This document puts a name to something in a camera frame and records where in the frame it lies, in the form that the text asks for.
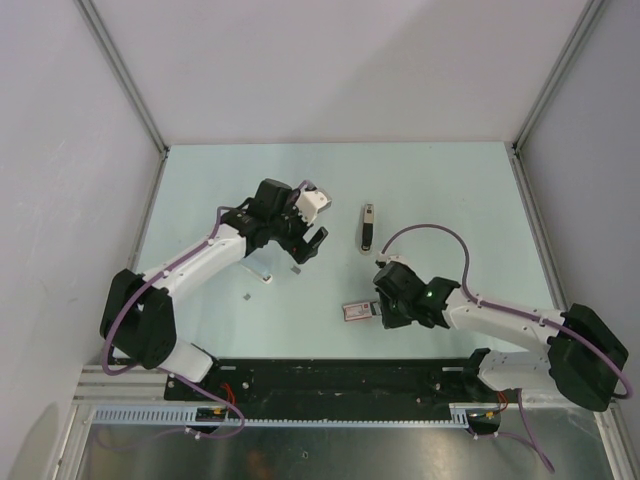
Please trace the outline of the aluminium corner post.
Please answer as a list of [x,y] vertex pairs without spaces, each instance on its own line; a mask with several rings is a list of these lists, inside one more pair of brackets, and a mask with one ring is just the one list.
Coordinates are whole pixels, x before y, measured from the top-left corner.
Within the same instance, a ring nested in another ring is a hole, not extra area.
[[558,57],[547,75],[511,146],[522,151],[551,101],[555,98],[571,68],[579,58],[610,1],[589,0],[582,9]]
[[165,152],[168,146],[95,2],[74,0],[73,3],[146,135],[158,152]]

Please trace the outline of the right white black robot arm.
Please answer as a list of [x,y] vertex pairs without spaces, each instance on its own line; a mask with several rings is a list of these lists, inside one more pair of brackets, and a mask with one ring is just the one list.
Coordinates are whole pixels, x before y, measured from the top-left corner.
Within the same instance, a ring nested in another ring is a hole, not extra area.
[[518,346],[516,353],[478,350],[461,376],[463,393],[484,401],[495,391],[557,391],[570,402],[603,412],[617,398],[616,387],[629,352],[591,308],[524,310],[470,295],[454,280],[424,282],[396,259],[378,262],[373,279],[382,324],[412,323],[433,329],[469,330]]

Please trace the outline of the light blue stapler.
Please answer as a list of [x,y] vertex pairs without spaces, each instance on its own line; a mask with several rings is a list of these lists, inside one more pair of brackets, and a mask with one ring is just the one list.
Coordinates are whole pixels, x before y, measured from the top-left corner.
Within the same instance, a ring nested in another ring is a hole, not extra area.
[[271,270],[262,262],[253,259],[252,257],[244,258],[240,264],[247,271],[256,276],[262,283],[270,284],[273,280]]

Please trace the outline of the left aluminium corner post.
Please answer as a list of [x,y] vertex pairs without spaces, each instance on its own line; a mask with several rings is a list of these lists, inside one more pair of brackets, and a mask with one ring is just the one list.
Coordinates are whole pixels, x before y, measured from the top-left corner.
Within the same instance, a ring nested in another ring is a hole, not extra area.
[[146,135],[158,152],[165,152],[168,146],[95,2],[74,0],[73,3]]

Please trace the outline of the right aluminium side rail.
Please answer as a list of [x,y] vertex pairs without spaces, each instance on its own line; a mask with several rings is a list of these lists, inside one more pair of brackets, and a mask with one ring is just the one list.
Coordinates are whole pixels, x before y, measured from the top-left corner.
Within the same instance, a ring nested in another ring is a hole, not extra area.
[[567,311],[570,304],[562,285],[544,219],[537,204],[531,182],[527,176],[525,165],[511,143],[506,142],[504,146],[533,236],[553,306],[557,310]]

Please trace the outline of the right aluminium corner post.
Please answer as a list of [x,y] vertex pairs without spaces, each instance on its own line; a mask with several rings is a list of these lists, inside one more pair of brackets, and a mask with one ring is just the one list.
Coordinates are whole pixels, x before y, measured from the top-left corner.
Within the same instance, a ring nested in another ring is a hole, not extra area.
[[558,57],[547,75],[511,146],[522,151],[551,101],[555,98],[571,68],[579,58],[610,1],[589,0],[582,9]]

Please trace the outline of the aluminium front frame rail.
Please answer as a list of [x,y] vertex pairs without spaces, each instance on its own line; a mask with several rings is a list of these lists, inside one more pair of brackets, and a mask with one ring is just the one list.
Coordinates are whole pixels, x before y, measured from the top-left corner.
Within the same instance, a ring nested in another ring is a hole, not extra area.
[[[145,370],[141,367],[135,367],[132,370],[119,375],[119,376],[109,376],[105,374],[100,367],[98,366],[87,366],[83,369],[78,386],[76,388],[76,392],[74,394],[74,398],[78,401],[94,401],[96,403],[104,403],[104,402],[121,402],[121,403],[142,403],[142,402],[170,402],[170,403],[185,403],[185,404],[197,404],[197,403],[219,403],[223,400],[223,395],[221,393],[218,394],[210,394],[206,391],[202,391],[201,394],[204,396],[202,399],[188,399],[188,400],[180,400],[180,399],[167,399],[165,397],[165,387],[173,386],[174,383],[172,379],[176,377],[175,374],[171,375],[169,373],[162,372],[152,372],[150,370]],[[508,390],[513,391],[515,393],[515,389],[513,387],[492,387],[495,389],[506,388]],[[387,396],[383,395],[379,398],[368,397],[363,394],[348,394],[346,396],[333,396],[331,394],[327,395],[312,395],[310,393],[303,394],[293,394],[293,395],[285,395],[283,393],[275,394],[270,396],[264,400],[260,400],[258,402],[250,402],[248,404],[237,405],[240,407],[246,407],[251,404],[261,404],[263,402],[268,401],[281,401],[283,399],[294,399],[296,397],[304,398],[310,397],[312,399],[343,399],[348,397],[358,396],[359,399],[356,401],[358,405],[364,403],[366,400],[386,400],[391,398],[402,398],[402,399],[410,399],[416,404],[431,404],[431,405],[439,405],[433,402],[429,402],[427,400],[421,400],[419,398],[414,399],[407,395],[402,396]],[[235,404],[233,399],[226,400],[230,403]]]

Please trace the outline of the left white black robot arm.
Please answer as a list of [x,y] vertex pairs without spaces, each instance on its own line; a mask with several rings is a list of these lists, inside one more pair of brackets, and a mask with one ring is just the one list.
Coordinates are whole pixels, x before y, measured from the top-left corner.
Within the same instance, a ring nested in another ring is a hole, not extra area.
[[239,206],[218,207],[211,232],[173,259],[144,273],[118,272],[100,324],[105,373],[115,375],[108,364],[109,352],[117,349],[135,366],[186,379],[187,389],[199,399],[214,397],[221,387],[221,376],[212,369],[214,359],[179,338],[176,305],[271,241],[297,264],[306,263],[317,255],[328,232],[320,227],[311,239],[304,237],[331,203],[326,192],[307,181],[292,188],[265,179]]

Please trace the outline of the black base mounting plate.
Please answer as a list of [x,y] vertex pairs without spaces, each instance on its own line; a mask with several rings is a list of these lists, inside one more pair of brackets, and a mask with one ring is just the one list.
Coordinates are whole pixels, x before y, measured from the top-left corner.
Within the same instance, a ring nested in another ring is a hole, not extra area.
[[445,359],[219,359],[204,379],[191,388],[174,377],[165,387],[167,399],[202,399],[202,391],[221,393],[236,405],[258,402],[275,394],[320,396],[363,394],[407,395],[440,403],[493,403],[515,400],[513,391],[495,389],[476,377],[466,358]]

